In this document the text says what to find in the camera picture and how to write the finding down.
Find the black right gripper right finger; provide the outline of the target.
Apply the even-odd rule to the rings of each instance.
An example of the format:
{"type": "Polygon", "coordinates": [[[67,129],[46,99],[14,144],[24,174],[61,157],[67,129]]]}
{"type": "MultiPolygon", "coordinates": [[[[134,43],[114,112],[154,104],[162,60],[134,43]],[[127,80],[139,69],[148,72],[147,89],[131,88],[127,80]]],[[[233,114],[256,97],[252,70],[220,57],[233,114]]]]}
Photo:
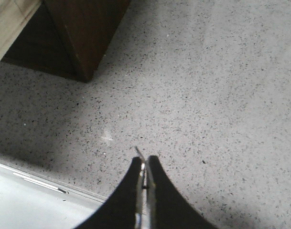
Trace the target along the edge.
{"type": "Polygon", "coordinates": [[[157,156],[147,160],[147,206],[151,229],[215,228],[178,192],[157,156]]]}

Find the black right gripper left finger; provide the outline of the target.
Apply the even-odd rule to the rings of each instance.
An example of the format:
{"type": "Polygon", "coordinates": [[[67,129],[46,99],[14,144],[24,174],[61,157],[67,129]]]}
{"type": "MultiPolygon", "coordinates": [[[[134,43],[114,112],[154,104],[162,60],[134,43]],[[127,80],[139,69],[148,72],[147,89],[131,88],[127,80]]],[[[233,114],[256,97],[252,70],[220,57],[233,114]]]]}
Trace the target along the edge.
{"type": "Polygon", "coordinates": [[[99,209],[77,226],[78,229],[133,229],[141,159],[134,157],[124,178],[99,209]]]}

